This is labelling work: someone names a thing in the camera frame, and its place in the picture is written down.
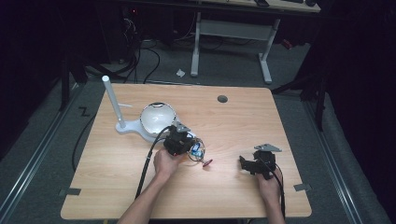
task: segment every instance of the white desk leg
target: white desk leg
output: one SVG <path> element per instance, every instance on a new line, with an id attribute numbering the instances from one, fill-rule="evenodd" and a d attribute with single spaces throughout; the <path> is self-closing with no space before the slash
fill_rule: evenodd
<path id="1" fill-rule="evenodd" d="M 274 22 L 274 25 L 271 29 L 270 35 L 268 37 L 267 47 L 265 48 L 264 53 L 259 54 L 260 65 L 262 66 L 262 75 L 264 76 L 264 82 L 266 84 L 272 83 L 270 70 L 268 69 L 268 64 L 267 64 L 267 56 L 268 56 L 268 53 L 270 52 L 271 46 L 274 42 L 274 38 L 275 38 L 277 27 L 279 26 L 279 23 L 280 23 L 280 19 L 276 19 Z"/>
<path id="2" fill-rule="evenodd" d="M 201 34 L 201 12 L 197 12 L 197 22 L 195 28 L 195 45 L 194 45 L 194 52 L 192 53 L 192 63 L 191 63 L 192 77 L 198 77 L 200 34 Z"/>

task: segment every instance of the white pole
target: white pole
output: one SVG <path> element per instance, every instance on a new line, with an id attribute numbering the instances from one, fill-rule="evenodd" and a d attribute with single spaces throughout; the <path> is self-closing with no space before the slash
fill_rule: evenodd
<path id="1" fill-rule="evenodd" d="M 122 117 L 120 106 L 117 102 L 116 94 L 114 94 L 113 88 L 111 87 L 110 78 L 108 76 L 103 76 L 102 80 L 103 83 L 105 84 L 108 98 L 110 98 L 111 104 L 113 105 L 114 112 L 116 112 L 120 127 L 125 128 L 126 127 L 125 121 Z"/>

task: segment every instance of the hand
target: hand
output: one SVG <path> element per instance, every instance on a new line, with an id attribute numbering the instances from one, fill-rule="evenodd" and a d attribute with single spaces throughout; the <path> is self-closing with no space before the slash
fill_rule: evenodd
<path id="1" fill-rule="evenodd" d="M 275 169 L 274 173 L 283 185 L 283 177 L 280 171 Z M 266 180 L 262 174 L 256 174 L 256 177 L 259 180 L 260 195 L 264 199 L 265 204 L 279 204 L 280 188 L 276 178 L 272 176 L 271 179 Z"/>
<path id="2" fill-rule="evenodd" d="M 155 153 L 154 166 L 157 176 L 168 179 L 177 170 L 178 164 L 183 160 L 183 155 L 172 156 L 165 148 Z"/>

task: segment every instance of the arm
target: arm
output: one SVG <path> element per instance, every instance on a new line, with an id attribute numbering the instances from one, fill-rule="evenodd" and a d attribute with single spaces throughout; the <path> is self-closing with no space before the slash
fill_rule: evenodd
<path id="1" fill-rule="evenodd" d="M 177 170 L 178 164 L 184 156 L 171 156 L 165 149 L 160 149 L 154 157 L 155 176 L 145 190 L 134 200 L 119 219 L 119 224 L 134 223 L 146 224 L 154 208 L 154 204 L 161 190 L 172 174 Z"/>
<path id="2" fill-rule="evenodd" d="M 275 170 L 275 174 L 282 182 L 282 174 L 278 169 Z M 264 200 L 268 222 L 270 224 L 286 223 L 280 208 L 280 189 L 276 179 L 273 177 L 266 180 L 262 174 L 256 174 L 256 177 L 259 180 L 260 195 Z"/>

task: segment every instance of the wooden table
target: wooden table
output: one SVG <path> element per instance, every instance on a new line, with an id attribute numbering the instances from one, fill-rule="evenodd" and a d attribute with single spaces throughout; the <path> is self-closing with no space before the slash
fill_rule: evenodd
<path id="1" fill-rule="evenodd" d="M 271 92 L 264 88 L 113 84 L 125 119 L 138 119 L 154 102 L 171 105 L 180 121 L 206 146 L 201 163 L 184 160 L 162 194 L 152 218 L 265 217 L 254 175 L 241 170 L 239 156 L 252 161 L 261 144 L 281 148 L 276 163 L 285 179 L 286 216 L 308 217 L 311 207 Z M 218 101 L 228 97 L 227 103 Z M 105 93 L 61 216 L 65 219 L 119 218 L 134 200 L 151 143 L 136 133 L 118 134 L 116 116 Z M 157 151 L 163 144 L 157 144 Z M 150 163 L 144 188 L 154 176 Z"/>

